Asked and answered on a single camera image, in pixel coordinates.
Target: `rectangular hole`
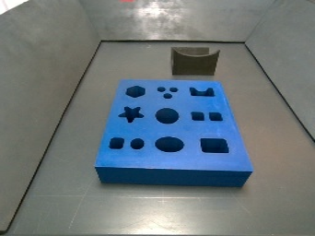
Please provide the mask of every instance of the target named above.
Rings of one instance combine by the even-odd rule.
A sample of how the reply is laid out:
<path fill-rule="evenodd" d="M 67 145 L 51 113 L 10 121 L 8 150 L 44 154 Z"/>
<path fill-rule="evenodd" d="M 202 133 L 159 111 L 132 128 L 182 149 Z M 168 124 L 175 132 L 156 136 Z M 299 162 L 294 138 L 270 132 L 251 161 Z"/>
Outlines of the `rectangular hole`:
<path fill-rule="evenodd" d="M 204 114 L 203 112 L 192 112 L 192 120 L 194 121 L 204 121 Z"/>
<path fill-rule="evenodd" d="M 114 137 L 110 142 L 111 149 L 123 149 L 124 139 L 122 137 Z"/>
<path fill-rule="evenodd" d="M 200 147 L 206 153 L 229 153 L 229 143 L 223 138 L 200 138 Z"/>
<path fill-rule="evenodd" d="M 200 97 L 214 97 L 214 90 L 209 88 L 206 91 L 199 91 L 195 88 L 190 88 L 191 96 L 200 96 Z"/>
<path fill-rule="evenodd" d="M 222 113 L 219 113 L 219 112 L 210 112 L 210 118 L 211 118 L 211 121 L 214 121 L 214 122 L 223 121 Z"/>

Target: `blue foam block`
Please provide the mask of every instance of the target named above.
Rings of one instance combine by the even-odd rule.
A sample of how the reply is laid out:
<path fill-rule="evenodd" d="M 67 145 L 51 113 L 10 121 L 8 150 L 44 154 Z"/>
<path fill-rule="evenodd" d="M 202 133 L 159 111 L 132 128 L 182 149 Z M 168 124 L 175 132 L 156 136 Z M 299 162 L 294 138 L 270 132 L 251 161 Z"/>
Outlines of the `blue foam block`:
<path fill-rule="evenodd" d="M 95 168 L 103 183 L 243 186 L 254 168 L 221 83 L 120 80 Z"/>

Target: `gray floor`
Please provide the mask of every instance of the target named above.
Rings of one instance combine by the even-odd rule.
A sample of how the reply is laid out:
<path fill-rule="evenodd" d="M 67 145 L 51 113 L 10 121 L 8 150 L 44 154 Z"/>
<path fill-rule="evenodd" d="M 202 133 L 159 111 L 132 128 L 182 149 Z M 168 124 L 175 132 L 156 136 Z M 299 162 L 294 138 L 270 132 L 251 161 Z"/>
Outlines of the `gray floor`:
<path fill-rule="evenodd" d="M 242 41 L 275 0 L 80 0 L 104 41 Z"/>
<path fill-rule="evenodd" d="M 221 49 L 215 76 L 171 76 L 174 46 Z M 122 78 L 222 81 L 255 166 L 245 188 L 100 184 L 94 161 Z M 314 153 L 243 44 L 106 42 L 8 234 L 314 234 Z"/>

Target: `hexagonal hole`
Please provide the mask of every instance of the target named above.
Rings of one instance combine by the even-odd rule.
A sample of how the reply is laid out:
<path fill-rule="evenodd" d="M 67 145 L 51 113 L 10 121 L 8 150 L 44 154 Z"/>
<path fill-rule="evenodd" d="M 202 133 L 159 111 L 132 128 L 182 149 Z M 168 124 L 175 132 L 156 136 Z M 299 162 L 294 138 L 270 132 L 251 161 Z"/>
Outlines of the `hexagonal hole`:
<path fill-rule="evenodd" d="M 146 89 L 136 85 L 127 88 L 126 94 L 134 98 L 138 98 L 146 94 Z"/>

